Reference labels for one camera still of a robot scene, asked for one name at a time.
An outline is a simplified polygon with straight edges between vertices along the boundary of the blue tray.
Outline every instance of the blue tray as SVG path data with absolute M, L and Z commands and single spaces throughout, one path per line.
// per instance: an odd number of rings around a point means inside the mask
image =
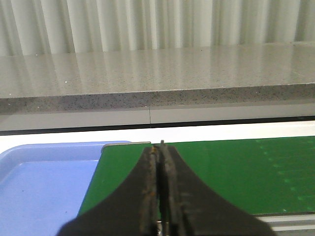
M 74 218 L 105 144 L 22 145 L 0 154 L 0 235 L 54 236 Z

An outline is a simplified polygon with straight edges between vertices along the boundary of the green mat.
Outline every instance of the green mat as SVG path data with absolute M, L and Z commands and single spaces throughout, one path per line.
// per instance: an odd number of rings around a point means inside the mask
M 209 187 L 250 214 L 315 211 L 315 136 L 169 144 Z M 148 146 L 105 147 L 79 214 L 113 192 Z

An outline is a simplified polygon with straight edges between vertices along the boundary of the speckled countertop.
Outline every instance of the speckled countertop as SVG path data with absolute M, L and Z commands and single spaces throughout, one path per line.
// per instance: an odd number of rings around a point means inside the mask
M 314 98 L 314 42 L 0 57 L 0 114 Z

